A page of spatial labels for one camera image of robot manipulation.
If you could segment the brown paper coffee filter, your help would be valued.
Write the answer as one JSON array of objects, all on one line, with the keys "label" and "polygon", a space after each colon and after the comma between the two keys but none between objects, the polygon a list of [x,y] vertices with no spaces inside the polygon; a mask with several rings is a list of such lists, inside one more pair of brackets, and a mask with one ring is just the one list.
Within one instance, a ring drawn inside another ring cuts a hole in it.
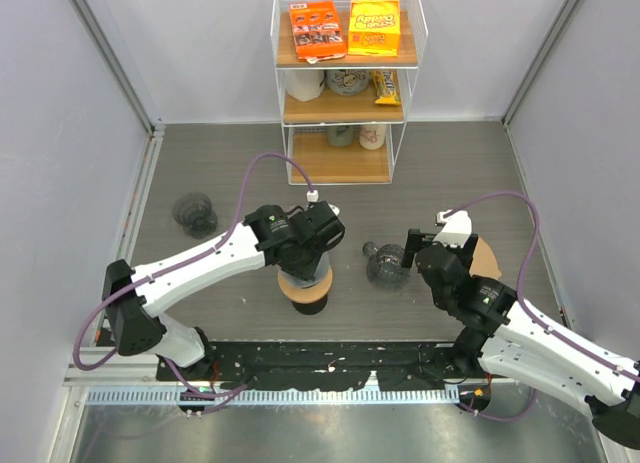
[{"label": "brown paper coffee filter", "polygon": [[472,276],[487,277],[496,280],[499,280],[502,276],[493,250],[481,237],[477,239],[469,273]]}]

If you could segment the white paper roll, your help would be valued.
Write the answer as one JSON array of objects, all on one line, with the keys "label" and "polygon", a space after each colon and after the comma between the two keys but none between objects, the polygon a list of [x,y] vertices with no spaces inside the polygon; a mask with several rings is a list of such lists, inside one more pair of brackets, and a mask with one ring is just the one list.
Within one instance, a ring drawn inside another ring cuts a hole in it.
[{"label": "white paper roll", "polygon": [[324,87],[325,71],[322,69],[285,71],[285,90],[289,96],[300,102],[318,98]]}]

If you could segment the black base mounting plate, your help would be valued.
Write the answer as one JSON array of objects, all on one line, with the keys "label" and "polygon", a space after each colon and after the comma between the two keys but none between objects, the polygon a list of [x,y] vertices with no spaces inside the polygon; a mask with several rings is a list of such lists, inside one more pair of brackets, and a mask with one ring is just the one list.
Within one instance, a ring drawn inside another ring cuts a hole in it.
[{"label": "black base mounting plate", "polygon": [[451,343],[438,342],[211,342],[204,360],[173,371],[160,360],[156,379],[241,384],[263,391],[362,389],[370,376],[383,391],[440,389],[483,379],[486,372]]}]

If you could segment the yellow candy bag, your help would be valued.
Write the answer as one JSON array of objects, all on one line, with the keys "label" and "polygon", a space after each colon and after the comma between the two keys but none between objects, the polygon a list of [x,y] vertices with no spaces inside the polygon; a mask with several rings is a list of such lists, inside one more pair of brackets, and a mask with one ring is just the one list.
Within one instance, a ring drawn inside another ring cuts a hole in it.
[{"label": "yellow candy bag", "polygon": [[395,71],[371,70],[372,82],[376,89],[376,105],[400,106],[401,98]]}]

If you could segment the white paper coffee filter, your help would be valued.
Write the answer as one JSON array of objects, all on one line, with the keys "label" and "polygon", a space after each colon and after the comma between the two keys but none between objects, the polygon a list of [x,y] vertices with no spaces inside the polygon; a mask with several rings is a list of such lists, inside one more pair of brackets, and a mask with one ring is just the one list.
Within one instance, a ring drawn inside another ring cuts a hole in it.
[{"label": "white paper coffee filter", "polygon": [[284,272],[282,269],[279,269],[279,274],[284,278],[284,281],[291,287],[310,288],[319,284],[328,275],[329,270],[330,270],[329,253],[325,252],[322,254],[318,262],[318,265],[314,270],[313,276],[309,280],[304,280],[296,276],[293,276],[290,273]]}]

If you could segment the yellow snack bag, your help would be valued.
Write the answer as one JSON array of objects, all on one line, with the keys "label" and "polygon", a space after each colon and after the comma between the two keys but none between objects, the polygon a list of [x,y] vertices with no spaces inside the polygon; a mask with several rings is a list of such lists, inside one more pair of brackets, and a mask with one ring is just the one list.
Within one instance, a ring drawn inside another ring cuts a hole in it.
[{"label": "yellow snack bag", "polygon": [[400,39],[400,0],[350,1],[348,55],[396,57]]}]

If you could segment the smoky grey plastic dripper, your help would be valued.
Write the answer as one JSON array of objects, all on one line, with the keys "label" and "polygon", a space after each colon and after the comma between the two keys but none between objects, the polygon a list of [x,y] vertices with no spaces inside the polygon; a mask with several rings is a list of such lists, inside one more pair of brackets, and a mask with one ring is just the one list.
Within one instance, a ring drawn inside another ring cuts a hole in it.
[{"label": "smoky grey plastic dripper", "polygon": [[180,197],[173,206],[172,216],[183,232],[194,239],[203,239],[217,230],[218,217],[210,198],[203,193]]}]

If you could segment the grey printed tin can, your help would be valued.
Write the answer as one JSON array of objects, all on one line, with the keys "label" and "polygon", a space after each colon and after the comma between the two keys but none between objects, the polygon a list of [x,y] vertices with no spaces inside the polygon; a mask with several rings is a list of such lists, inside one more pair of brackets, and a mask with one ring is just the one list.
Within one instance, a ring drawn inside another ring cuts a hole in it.
[{"label": "grey printed tin can", "polygon": [[370,73],[362,69],[332,69],[326,71],[326,85],[341,96],[354,96],[364,91],[370,81]]}]

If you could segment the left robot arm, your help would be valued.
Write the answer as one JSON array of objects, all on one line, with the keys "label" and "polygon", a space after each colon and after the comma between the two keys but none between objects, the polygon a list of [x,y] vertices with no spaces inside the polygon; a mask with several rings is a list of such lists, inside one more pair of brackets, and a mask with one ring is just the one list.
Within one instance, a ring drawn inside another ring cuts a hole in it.
[{"label": "left robot arm", "polygon": [[219,237],[151,264],[109,265],[103,297],[120,356],[156,354],[194,381],[207,378],[214,358],[205,336],[169,317],[189,295],[235,275],[278,269],[282,293],[303,314],[324,308],[333,281],[329,252],[345,227],[325,201],[289,212],[263,205]]}]

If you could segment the smoky glass coffee server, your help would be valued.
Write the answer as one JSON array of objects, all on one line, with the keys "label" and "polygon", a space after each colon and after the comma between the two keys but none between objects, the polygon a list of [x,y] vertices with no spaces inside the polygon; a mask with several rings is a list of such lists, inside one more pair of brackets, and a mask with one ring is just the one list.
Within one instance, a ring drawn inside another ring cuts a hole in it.
[{"label": "smoky glass coffee server", "polygon": [[363,245],[367,258],[366,277],[371,285],[381,291],[400,291],[409,281],[409,270],[402,267],[404,249],[397,244],[378,246],[372,241]]}]

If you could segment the orange snack box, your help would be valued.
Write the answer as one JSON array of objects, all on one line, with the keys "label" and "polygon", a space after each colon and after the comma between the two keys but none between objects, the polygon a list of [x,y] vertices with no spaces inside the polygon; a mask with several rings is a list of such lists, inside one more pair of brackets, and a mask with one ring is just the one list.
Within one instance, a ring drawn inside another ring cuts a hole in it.
[{"label": "orange snack box", "polygon": [[290,4],[289,16],[299,60],[314,64],[346,56],[347,41],[333,1]]}]

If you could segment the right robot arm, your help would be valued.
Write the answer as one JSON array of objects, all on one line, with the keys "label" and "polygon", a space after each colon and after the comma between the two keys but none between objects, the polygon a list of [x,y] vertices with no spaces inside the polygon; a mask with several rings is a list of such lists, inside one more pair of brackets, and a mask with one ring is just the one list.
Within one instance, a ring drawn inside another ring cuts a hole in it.
[{"label": "right robot arm", "polygon": [[466,377],[484,371],[517,380],[590,417],[621,446],[639,447],[639,364],[555,322],[514,289],[470,272],[479,238],[448,246],[438,234],[411,229],[401,266],[415,267],[434,305],[463,330],[452,363]]}]

